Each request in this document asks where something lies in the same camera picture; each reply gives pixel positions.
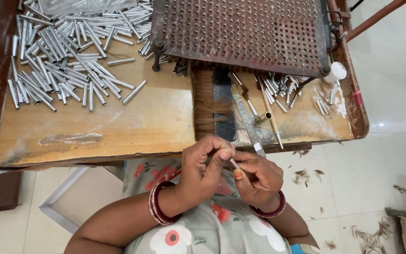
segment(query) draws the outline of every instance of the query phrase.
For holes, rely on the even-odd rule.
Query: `hand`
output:
[[[208,165],[208,154],[215,152]],[[175,187],[179,202],[187,209],[210,198],[217,190],[222,166],[234,156],[234,147],[226,140],[207,135],[193,146],[184,149],[181,178]]]
[[[280,206],[277,192],[283,186],[283,170],[259,155],[236,151],[233,159],[247,171],[234,170],[236,188],[240,197],[262,212],[273,212]]]

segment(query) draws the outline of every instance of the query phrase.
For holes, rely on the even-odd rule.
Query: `rusty metal plate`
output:
[[[320,0],[155,0],[152,41],[162,54],[323,77]]]

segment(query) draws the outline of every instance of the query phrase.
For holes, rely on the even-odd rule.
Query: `woman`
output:
[[[230,158],[242,170],[223,169]],[[321,253],[285,203],[283,170],[222,138],[206,136],[181,162],[130,160],[125,182],[126,198],[90,217],[65,254]]]

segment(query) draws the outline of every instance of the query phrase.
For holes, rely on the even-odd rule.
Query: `white tiled floor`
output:
[[[356,0],[348,0],[353,5]],[[391,0],[363,2],[352,13],[355,27]],[[406,4],[349,42],[371,128],[363,140],[314,146],[306,155],[269,155],[285,172],[283,191],[307,220],[326,253],[360,253],[351,227],[374,234],[384,207],[406,206]],[[308,187],[295,184],[306,170]],[[315,170],[322,170],[321,179]],[[72,170],[26,172],[23,205],[0,212],[0,253],[57,254],[70,234],[43,216],[38,205]],[[381,239],[388,254],[402,253],[399,236]],[[330,250],[326,241],[333,241]]]

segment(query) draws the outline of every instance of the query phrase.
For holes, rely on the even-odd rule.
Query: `bangle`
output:
[[[163,226],[167,226],[173,224],[178,221],[178,219],[183,215],[182,213],[173,216],[172,218],[167,217],[162,213],[161,209],[159,208],[158,203],[158,196],[159,192],[163,187],[169,187],[175,185],[170,181],[164,181],[161,183],[156,184],[150,192],[150,198],[148,200],[148,205],[150,208],[150,214],[155,219],[155,221]]]
[[[257,209],[254,206],[250,206],[250,208],[256,215],[258,215],[259,217],[262,217],[262,218],[272,218],[272,217],[278,216],[283,212],[283,210],[285,209],[285,206],[286,206],[285,195],[283,194],[282,191],[279,191],[278,194],[280,196],[280,206],[278,207],[277,210],[270,212],[270,213],[265,213],[265,212],[260,211],[259,209]]]

